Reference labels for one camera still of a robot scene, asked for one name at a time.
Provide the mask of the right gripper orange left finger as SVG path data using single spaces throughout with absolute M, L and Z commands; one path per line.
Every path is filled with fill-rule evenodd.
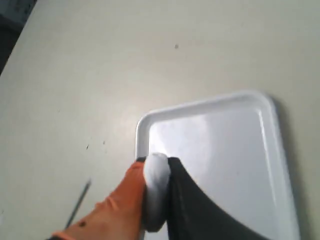
M 52 234 L 52 240 L 138 240 L 146 183 L 144 162 L 134 162 L 117 188 L 88 215 L 67 229 Z

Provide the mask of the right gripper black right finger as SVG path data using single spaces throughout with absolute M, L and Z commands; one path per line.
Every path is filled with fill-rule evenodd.
M 216 205 L 194 182 L 179 158 L 170 167 L 167 231 L 170 240 L 265 240 Z

